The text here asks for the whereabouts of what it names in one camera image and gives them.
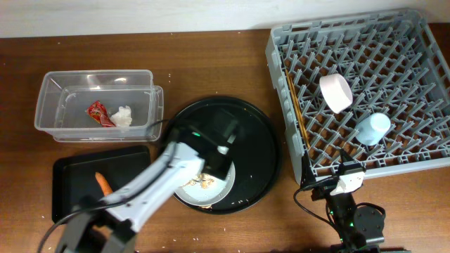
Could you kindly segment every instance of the black plate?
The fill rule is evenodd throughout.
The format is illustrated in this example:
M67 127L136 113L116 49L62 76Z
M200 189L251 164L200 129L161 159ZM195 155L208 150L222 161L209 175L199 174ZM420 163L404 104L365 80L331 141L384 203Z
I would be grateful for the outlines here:
M166 140L177 121L204 122L218 109L225 109L239 121L242 131L229 155L236 168L236 179L230 193L211 209L182 203L208 214L231 214L260 201L275 184L281 169L281 147L269 118L254 105L237 98L214 97L200 100L182 110L167 126Z
M150 152L144 145L88 155L61 158L53 165L53 222L68 214L87 195L103 197L95 173L100 172L118 190L150 165Z

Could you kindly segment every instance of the red wrapper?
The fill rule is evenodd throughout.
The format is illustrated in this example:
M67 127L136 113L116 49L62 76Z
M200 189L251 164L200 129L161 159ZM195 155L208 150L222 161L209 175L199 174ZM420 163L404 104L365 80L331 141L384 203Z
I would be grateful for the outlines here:
M115 127L114 123L108 117L105 106L99 101L94 102L87 108L87 114L100 123L102 127Z

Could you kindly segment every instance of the dish rack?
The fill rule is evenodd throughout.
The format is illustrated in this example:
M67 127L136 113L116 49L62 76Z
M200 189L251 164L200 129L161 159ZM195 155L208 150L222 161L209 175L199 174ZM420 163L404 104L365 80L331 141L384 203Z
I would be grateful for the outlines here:
M320 179L338 170L343 148L365 164L366 178L450 165L450 70L418 11L399 10L275 27L266 47L295 172ZM285 70L294 84L307 136L301 136ZM326 105L319 79L339 73L354 100L340 114ZM374 112L391 127L374 146L356 124ZM307 149L304 138L308 138ZM302 157L308 155L308 164Z

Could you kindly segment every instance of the carrot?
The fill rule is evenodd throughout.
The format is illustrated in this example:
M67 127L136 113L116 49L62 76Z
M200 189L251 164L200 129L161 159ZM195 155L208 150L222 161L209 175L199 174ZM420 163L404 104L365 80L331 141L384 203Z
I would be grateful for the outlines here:
M109 183L106 181L105 177L102 174L96 172L96 180L105 196L113 193L113 190L111 189Z

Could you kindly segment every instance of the brown wooden surface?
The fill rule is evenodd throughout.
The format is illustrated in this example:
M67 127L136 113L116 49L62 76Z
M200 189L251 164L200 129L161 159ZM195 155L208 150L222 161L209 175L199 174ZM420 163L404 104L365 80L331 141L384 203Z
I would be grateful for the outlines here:
M432 25L432 30L450 61L448 43L444 48L450 25ZM35 251L52 224L52 165L58 158L133 145L57 143L37 131L34 109L45 73L151 70L155 84L164 89L165 117L217 92L264 111L283 142L283 116L264 55L268 38L268 30L256 30L0 39L0 252ZM155 149L151 151L155 158ZM254 207L213 216L171 197L139 233L136 248L140 252L309 252L310 247L339 243L332 228L293 202L298 185L285 144L283 154L278 182ZM449 192L450 168L444 168L367 180L355 200L387 210L383 247L448 252ZM313 203L309 193L300 194L300 201L325 214L325 203ZM45 252L54 250L61 231L50 238Z

